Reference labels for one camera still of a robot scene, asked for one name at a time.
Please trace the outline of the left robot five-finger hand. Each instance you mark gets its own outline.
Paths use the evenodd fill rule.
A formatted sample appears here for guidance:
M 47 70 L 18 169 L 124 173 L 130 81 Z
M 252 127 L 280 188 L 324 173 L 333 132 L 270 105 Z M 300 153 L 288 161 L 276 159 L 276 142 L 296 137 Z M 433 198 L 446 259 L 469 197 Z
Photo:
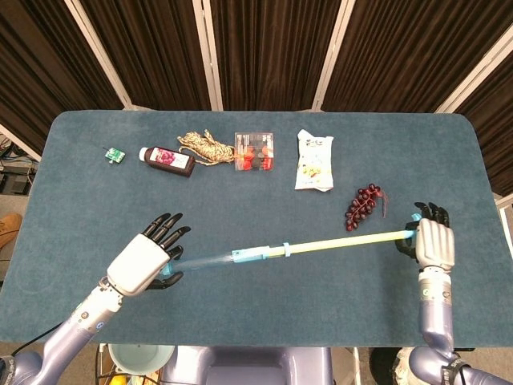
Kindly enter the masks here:
M 145 290 L 165 290 L 184 276 L 182 272 L 167 273 L 159 279 L 169 262 L 181 258 L 184 248 L 176 242 L 191 228 L 172 227 L 182 213 L 163 213 L 138 233 L 107 268 L 107 281 L 118 293 L 133 297 Z

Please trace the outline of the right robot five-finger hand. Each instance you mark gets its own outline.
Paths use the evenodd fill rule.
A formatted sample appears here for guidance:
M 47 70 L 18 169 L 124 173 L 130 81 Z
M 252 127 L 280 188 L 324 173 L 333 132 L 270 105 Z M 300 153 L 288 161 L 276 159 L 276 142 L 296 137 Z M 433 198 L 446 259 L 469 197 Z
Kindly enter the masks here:
M 447 274 L 455 264 L 454 232 L 449 213 L 432 202 L 415 202 L 420 218 L 408 222 L 405 230 L 413 236 L 394 242 L 396 249 L 414 259 L 421 269 L 436 267 Z

